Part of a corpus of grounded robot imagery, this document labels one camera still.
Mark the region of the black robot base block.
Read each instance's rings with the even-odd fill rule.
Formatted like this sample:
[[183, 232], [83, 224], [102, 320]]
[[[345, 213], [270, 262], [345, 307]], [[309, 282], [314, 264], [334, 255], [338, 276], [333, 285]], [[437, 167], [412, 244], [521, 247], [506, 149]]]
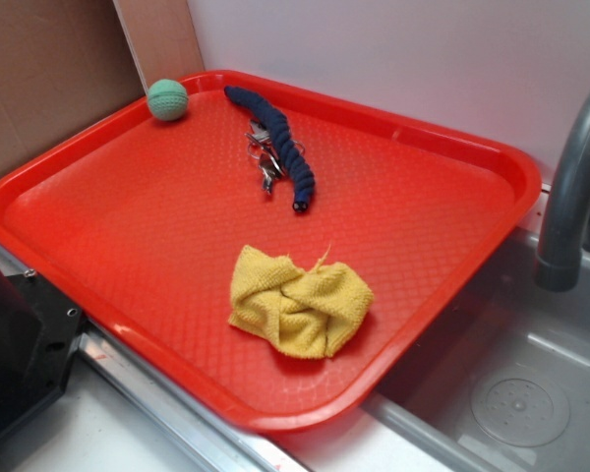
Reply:
[[63, 395], [82, 326], [45, 277], [0, 270], [0, 442]]

